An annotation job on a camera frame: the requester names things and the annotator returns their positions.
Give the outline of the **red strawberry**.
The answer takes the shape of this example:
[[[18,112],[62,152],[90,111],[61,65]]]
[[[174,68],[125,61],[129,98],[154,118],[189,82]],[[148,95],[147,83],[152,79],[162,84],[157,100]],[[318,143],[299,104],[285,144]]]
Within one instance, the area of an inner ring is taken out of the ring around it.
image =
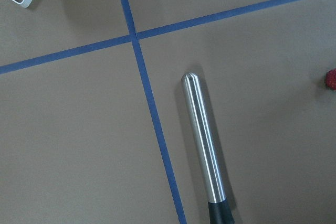
[[[326,73],[324,82],[328,89],[336,90],[336,69],[332,69]]]

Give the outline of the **steel muddler black tip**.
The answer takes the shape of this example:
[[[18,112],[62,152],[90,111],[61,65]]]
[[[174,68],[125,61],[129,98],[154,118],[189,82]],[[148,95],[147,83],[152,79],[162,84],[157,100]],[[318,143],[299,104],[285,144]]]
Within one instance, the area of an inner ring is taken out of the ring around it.
[[[181,83],[207,194],[210,223],[234,223],[225,194],[200,78],[194,72],[187,72]]]

